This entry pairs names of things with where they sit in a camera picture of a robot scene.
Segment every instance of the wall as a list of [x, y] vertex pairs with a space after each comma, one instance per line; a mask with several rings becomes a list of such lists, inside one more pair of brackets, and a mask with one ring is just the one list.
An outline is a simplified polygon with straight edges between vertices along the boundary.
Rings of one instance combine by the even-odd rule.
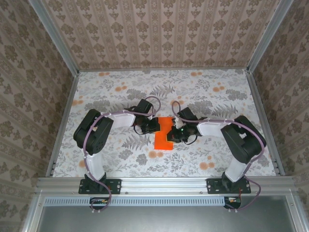
[[309, 1], [295, 0], [254, 71], [287, 175], [309, 212]]
[[44, 0], [79, 69], [245, 67], [279, 0]]
[[72, 76], [29, 3], [0, 1], [0, 231], [22, 225]]

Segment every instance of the table surface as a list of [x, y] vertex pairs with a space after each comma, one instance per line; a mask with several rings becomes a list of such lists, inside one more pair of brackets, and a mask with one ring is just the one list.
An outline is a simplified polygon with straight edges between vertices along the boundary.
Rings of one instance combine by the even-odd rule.
[[[83, 153], [73, 134], [90, 109], [114, 112], [150, 95], [162, 102], [156, 116], [172, 116], [171, 102], [178, 100], [198, 118], [245, 115], [262, 133], [244, 70], [82, 72], [53, 177], [84, 176]], [[158, 107], [155, 100], [150, 101]], [[172, 151], [154, 150], [154, 140], [154, 134], [137, 135], [132, 127], [112, 130], [101, 151], [108, 177], [221, 176], [232, 159], [219, 137], [199, 137], [192, 145], [174, 144]], [[247, 175], [275, 175], [267, 148]]]

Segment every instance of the floral tablecloth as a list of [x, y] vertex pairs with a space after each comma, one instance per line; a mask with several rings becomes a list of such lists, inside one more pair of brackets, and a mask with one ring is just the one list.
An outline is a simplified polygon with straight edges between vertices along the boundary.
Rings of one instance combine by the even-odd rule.
[[[172, 116], [171, 103], [178, 100], [197, 117], [245, 115], [262, 132], [244, 70], [82, 72], [53, 177], [85, 174], [73, 133], [88, 110], [113, 112], [150, 95], [162, 102], [157, 116]], [[108, 177], [221, 176], [232, 159], [223, 138], [199, 137], [192, 145], [175, 144], [172, 151], [154, 150], [154, 140], [154, 134], [137, 135], [132, 127], [112, 130], [101, 151]], [[268, 149], [248, 175], [275, 175]]]

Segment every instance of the orange block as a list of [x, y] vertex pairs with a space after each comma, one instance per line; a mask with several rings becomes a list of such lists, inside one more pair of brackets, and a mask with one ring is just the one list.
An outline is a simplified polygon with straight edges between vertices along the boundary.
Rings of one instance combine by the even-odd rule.
[[172, 142], [167, 141], [167, 134], [170, 132], [173, 126], [172, 117], [159, 117], [159, 124], [161, 130], [155, 133], [154, 136], [154, 148], [157, 150], [172, 150]]

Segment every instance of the floral wallpaper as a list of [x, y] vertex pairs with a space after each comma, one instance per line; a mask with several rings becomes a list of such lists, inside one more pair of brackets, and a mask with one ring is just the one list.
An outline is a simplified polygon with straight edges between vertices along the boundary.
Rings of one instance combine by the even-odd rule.
[[[245, 115], [262, 132], [243, 70], [81, 72], [53, 177], [83, 177], [86, 173], [84, 154], [73, 134], [90, 109], [114, 112], [150, 95], [161, 100], [157, 116], [172, 116], [171, 103], [178, 100], [198, 118]], [[154, 134], [137, 135], [132, 127], [111, 130], [101, 151], [107, 176], [221, 176], [232, 159], [223, 137], [199, 137], [192, 145], [174, 144], [172, 151], [155, 150], [154, 141]], [[267, 149], [248, 175], [275, 175]]]
[[80, 70], [245, 67], [279, 0], [43, 0]]
[[19, 231], [45, 176], [72, 76], [29, 3], [0, 1], [0, 231]]
[[309, 1], [293, 2], [253, 74], [286, 174], [309, 212]]

